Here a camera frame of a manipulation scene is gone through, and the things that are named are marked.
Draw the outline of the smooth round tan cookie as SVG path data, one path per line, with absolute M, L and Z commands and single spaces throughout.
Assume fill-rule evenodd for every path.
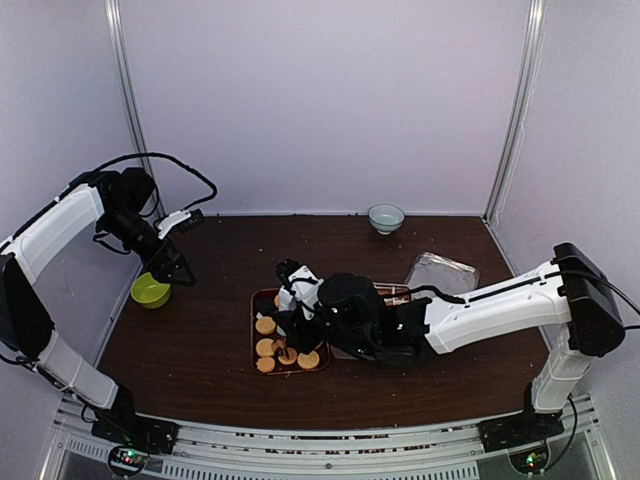
M 282 365 L 292 365 L 297 360 L 297 352 L 294 349 L 288 348 L 278 356 L 278 361 Z

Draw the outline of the white handled metal tongs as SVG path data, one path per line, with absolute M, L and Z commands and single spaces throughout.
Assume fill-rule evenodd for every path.
M 287 339 L 284 336 L 278 336 L 276 339 L 274 339 L 273 347 L 274 347 L 274 357 L 277 360 L 278 360 L 278 356 L 281 355 L 282 352 L 285 351 L 286 349 L 288 348 L 294 349 L 293 347 L 290 347 L 288 345 Z

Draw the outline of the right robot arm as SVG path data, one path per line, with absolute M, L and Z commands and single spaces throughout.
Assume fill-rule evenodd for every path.
M 561 412 L 594 358 L 619 347 L 626 330 L 606 275 L 575 245 L 555 246 L 552 260 L 510 280 L 461 294 L 422 286 L 426 297 L 397 306 L 374 283 L 351 273 L 326 279 L 295 260 L 276 267 L 274 316 L 288 342 L 309 353 L 325 342 L 357 359 L 413 366 L 468 344 L 543 325 L 561 332 L 543 369 L 524 392 L 521 412 L 478 426 L 485 451 L 563 433 Z

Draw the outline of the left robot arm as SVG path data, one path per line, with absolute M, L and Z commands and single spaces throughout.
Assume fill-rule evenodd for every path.
M 47 308 L 55 290 L 38 284 L 41 279 L 52 279 L 52 263 L 92 228 L 95 242 L 114 236 L 122 245 L 120 254 L 137 255 L 143 271 L 161 285 L 194 286 L 192 269 L 169 234 L 199 224 L 202 214 L 179 210 L 159 226 L 151 225 L 142 210 L 155 189 L 154 180 L 141 167 L 121 172 L 99 167 L 74 179 L 4 240 L 1 341 L 16 353 L 15 364 L 37 372 L 94 413 L 94 436 L 146 453 L 169 454 L 177 439 L 177 424 L 138 414 L 133 393 L 87 361 L 81 346 L 64 338 L 82 321 L 97 321 L 106 307 L 91 297 L 102 296 L 111 287 L 96 274 L 74 273 L 71 284 L 79 288 L 83 299 L 57 300 L 53 308 Z

